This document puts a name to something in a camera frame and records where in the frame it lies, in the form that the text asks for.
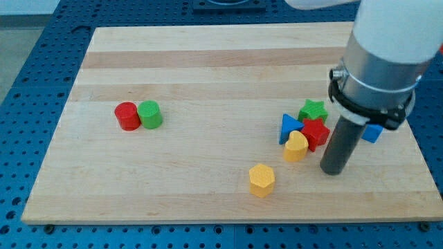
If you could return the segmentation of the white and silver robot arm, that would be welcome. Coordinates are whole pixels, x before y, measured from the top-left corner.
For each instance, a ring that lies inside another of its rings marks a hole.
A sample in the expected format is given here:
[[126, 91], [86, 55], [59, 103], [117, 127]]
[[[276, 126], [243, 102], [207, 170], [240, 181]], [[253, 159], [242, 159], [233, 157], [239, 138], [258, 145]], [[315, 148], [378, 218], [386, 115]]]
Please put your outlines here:
[[441, 45], [442, 0], [362, 0], [329, 97], [346, 119], [395, 130]]

